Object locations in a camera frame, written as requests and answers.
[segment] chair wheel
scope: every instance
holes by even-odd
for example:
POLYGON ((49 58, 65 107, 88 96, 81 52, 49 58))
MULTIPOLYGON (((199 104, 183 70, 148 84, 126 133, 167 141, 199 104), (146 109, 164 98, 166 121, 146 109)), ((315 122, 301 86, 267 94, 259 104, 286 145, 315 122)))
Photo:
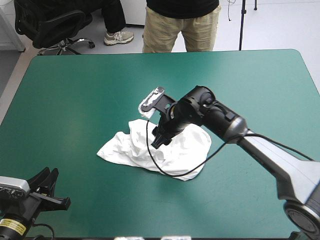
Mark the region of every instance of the chair wheel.
POLYGON ((93 41, 90 41, 90 42, 89 42, 89 48, 90 48, 90 49, 93 49, 95 46, 96 46, 96 45, 95 45, 95 43, 94 43, 93 41))

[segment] robotic arm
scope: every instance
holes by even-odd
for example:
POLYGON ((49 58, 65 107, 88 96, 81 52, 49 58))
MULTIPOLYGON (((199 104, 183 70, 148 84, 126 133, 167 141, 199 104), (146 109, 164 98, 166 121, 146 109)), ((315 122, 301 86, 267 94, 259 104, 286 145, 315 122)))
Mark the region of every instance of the robotic arm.
POLYGON ((69 197, 54 197, 58 174, 46 167, 28 181, 0 176, 0 240, 23 240, 32 226, 46 225, 34 224, 41 212, 69 208, 69 197))
POLYGON ((311 240, 320 240, 320 162, 300 160, 254 134, 243 117, 217 101, 204 86, 196 86, 179 101, 157 87, 139 106, 145 117, 155 110, 161 117, 152 131, 154 148, 170 144, 189 124, 206 126, 225 143, 239 145, 271 173, 278 199, 286 200, 285 214, 311 240))

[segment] chair base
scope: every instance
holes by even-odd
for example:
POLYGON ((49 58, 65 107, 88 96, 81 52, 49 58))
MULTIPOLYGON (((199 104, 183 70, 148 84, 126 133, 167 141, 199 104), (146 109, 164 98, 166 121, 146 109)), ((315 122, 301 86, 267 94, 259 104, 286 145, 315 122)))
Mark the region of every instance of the chair base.
POLYGON ((62 40, 61 42, 59 42, 57 45, 40 50, 37 56, 42 56, 44 55, 45 52, 48 52, 48 51, 56 51, 56 55, 62 55, 63 52, 70 52, 75 55, 81 55, 81 53, 72 49, 70 46, 78 43, 82 43, 82 42, 87 42, 89 44, 89 48, 91 49, 95 47, 95 43, 88 38, 79 38, 76 40, 72 40, 71 38, 66 38, 65 40, 62 40))

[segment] green table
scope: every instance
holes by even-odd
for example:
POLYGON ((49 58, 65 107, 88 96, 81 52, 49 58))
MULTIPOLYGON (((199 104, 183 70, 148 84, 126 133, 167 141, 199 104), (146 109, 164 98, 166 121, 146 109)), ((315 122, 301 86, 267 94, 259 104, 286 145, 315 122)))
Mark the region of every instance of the green table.
MULTIPOLYGON (((187 182, 96 155, 129 131, 152 89, 179 99, 195 85, 211 88, 253 131, 320 159, 320 98, 295 50, 40 56, 0 126, 0 176, 59 169, 55 195, 69 196, 71 207, 37 222, 60 237, 288 237, 297 229, 274 178, 236 145, 187 182)), ((211 137, 214 151, 222 141, 211 137)), ((29 235, 38 233, 50 235, 29 235)))

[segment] silver arm casing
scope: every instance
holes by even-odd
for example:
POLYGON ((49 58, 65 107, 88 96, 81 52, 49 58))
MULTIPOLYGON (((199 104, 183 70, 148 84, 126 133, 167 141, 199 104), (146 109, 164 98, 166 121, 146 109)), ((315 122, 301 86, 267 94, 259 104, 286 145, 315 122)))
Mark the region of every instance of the silver arm casing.
POLYGON ((0 176, 0 199, 19 200, 24 199, 30 192, 26 180, 0 176))
POLYGON ((246 136, 238 145, 276 178, 280 200, 305 204, 320 182, 320 162, 302 161, 257 136, 246 136))

